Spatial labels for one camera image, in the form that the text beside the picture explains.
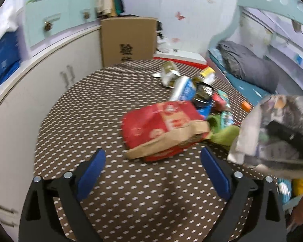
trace blue gripper pad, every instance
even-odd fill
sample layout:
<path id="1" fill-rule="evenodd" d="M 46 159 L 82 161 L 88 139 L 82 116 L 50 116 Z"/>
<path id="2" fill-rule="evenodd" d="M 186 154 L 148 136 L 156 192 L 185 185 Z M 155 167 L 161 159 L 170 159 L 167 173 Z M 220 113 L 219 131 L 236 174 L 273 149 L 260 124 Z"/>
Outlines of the blue gripper pad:
<path id="1" fill-rule="evenodd" d="M 201 150 L 201 163 L 218 195 L 228 201 L 231 197 L 230 181 L 225 176 L 225 173 L 217 163 L 212 152 L 205 147 Z"/>
<path id="2" fill-rule="evenodd" d="M 95 158 L 78 181 L 77 199 L 81 201 L 88 197 L 106 163 L 106 152 L 97 150 Z"/>

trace light blue drawer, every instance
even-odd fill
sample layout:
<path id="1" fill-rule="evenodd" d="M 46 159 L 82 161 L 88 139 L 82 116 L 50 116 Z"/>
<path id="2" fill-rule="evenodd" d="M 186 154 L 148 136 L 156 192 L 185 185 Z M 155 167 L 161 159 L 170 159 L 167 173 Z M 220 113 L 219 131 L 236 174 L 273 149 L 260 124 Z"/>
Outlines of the light blue drawer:
<path id="1" fill-rule="evenodd" d="M 43 0 L 25 6 L 25 31 L 30 46 L 71 27 L 69 5 L 70 0 Z M 45 22 L 52 24 L 51 30 L 44 30 Z"/>
<path id="2" fill-rule="evenodd" d="M 70 0 L 69 11 L 71 27 L 92 22 L 96 19 L 94 0 Z"/>

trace round table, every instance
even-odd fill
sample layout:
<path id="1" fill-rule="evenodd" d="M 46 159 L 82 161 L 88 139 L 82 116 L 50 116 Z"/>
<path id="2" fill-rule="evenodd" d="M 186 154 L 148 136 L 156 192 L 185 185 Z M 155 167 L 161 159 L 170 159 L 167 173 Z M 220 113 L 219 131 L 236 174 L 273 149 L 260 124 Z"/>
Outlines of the round table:
<path id="1" fill-rule="evenodd" d="M 40 128 L 35 175 L 44 179 L 73 171 L 99 147 L 106 151 L 105 168 L 89 197 L 81 202 L 105 242 L 202 241 L 225 206 L 201 165 L 202 143 L 154 163 L 126 159 L 122 116 L 169 99 L 171 89 L 152 77 L 164 63 L 139 60 L 94 72 L 56 102 Z M 177 66 L 189 77 L 200 71 L 185 64 Z M 245 98 L 220 79 L 213 86 L 227 92 L 235 122 L 241 122 L 247 115 L 240 108 Z M 225 149 L 209 146 L 226 160 Z M 246 167 L 231 166 L 248 177 L 263 177 Z M 66 236 L 74 239 L 61 203 L 56 200 L 55 204 Z M 245 205 L 232 239 L 240 235 L 249 206 Z"/>

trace gray pillow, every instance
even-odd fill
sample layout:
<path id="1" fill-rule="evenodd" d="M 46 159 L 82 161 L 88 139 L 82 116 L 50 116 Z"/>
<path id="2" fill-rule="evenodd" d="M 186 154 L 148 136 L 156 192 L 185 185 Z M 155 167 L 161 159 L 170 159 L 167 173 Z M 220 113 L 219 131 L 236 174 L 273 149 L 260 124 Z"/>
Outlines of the gray pillow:
<path id="1" fill-rule="evenodd" d="M 232 75 L 271 94 L 275 93 L 279 78 L 270 61 L 260 59 L 248 48 L 232 41 L 223 41 L 218 48 L 226 69 Z"/>

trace cardboard box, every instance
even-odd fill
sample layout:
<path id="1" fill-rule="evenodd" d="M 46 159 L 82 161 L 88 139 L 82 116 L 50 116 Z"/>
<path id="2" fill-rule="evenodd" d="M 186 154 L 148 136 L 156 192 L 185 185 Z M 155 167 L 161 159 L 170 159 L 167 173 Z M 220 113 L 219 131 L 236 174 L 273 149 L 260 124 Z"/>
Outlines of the cardboard box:
<path id="1" fill-rule="evenodd" d="M 156 50 L 157 20 L 147 17 L 114 17 L 101 21 L 103 66 L 152 59 Z"/>

